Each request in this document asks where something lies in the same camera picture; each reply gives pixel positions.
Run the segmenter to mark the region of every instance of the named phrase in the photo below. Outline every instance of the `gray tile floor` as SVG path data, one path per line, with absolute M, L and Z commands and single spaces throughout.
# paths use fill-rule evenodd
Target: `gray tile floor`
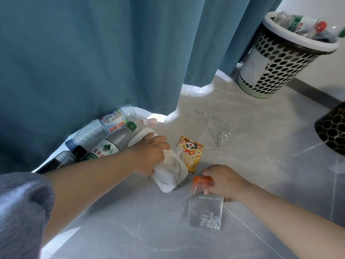
M 288 87 L 270 99 L 254 98 L 220 71 L 209 87 L 183 94 L 188 96 L 181 95 L 174 117 L 154 130 L 172 146 L 181 135 L 205 145 L 196 174 L 210 164 L 228 165 L 345 226 L 345 157 L 314 131 L 327 108 Z M 230 138 L 219 148 L 207 129 L 210 120 L 195 113 L 200 108 L 230 126 Z M 180 217 L 192 176 L 166 194 L 146 177 L 131 175 L 67 227 L 80 229 L 51 258 L 296 258 L 240 203 L 224 204 L 221 231 L 190 228 Z

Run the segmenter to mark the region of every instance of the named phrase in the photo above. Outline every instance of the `gold geometric pattern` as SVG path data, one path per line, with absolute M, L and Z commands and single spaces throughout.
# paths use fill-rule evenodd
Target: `gold geometric pattern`
M 318 119 L 315 131 L 328 147 L 345 155 L 345 103 Z

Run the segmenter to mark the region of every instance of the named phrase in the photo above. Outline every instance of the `crumpled plastic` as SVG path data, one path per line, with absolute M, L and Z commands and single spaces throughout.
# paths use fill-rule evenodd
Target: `crumpled plastic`
M 203 115 L 206 117 L 205 122 L 207 125 L 207 130 L 212 136 L 217 148 L 219 148 L 222 143 L 229 139 L 231 133 L 228 122 L 222 120 L 214 113 L 205 111 L 203 108 L 195 109 L 194 112 L 198 115 Z

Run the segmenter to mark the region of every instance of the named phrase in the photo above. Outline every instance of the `plastic bottle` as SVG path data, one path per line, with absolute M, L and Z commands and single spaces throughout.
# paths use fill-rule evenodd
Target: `plastic bottle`
M 37 170 L 36 173 L 45 174 L 60 167 L 74 164 L 86 154 L 87 151 L 80 145 L 78 145 L 73 151 L 62 151 L 39 170 Z
M 292 23 L 294 22 L 295 18 L 293 16 L 291 16 L 290 14 L 287 14 L 285 11 L 282 11 L 280 13 L 278 13 L 278 15 L 274 18 L 274 22 L 285 28 L 288 29 Z
M 135 109 L 131 105 L 125 105 L 107 115 L 90 122 L 81 128 L 73 139 L 65 142 L 71 151 L 77 145 L 81 145 L 90 152 L 107 135 L 124 127 L 129 121 L 137 118 Z
M 309 39 L 327 27 L 327 22 L 320 18 L 287 14 L 285 11 L 280 12 L 273 21 L 281 27 Z
M 103 139 L 93 150 L 84 157 L 84 160 L 103 157 L 117 153 L 128 147 L 128 143 L 138 133 L 134 122 L 128 122 L 122 129 Z
M 322 31 L 321 33 L 317 33 L 313 37 L 313 40 L 326 42 L 326 43 L 336 43 L 337 38 L 344 38 L 344 37 L 345 37 L 345 28 L 342 26 L 333 26 L 333 27 L 327 27 L 327 29 Z

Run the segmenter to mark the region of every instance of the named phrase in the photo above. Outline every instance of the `clear plastic bag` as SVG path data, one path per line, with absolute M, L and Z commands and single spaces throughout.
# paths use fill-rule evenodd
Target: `clear plastic bag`
M 188 199 L 188 223 L 191 227 L 220 230 L 223 198 L 216 194 L 204 194 L 209 185 L 195 185 Z
M 228 122 L 222 120 L 220 117 L 213 113 L 209 113 L 204 111 L 204 109 L 199 108 L 194 110 L 196 114 L 204 115 L 206 118 L 206 125 L 207 130 L 212 136 L 214 143 L 216 144 L 217 148 L 220 145 L 229 139 L 230 136 L 230 125 Z

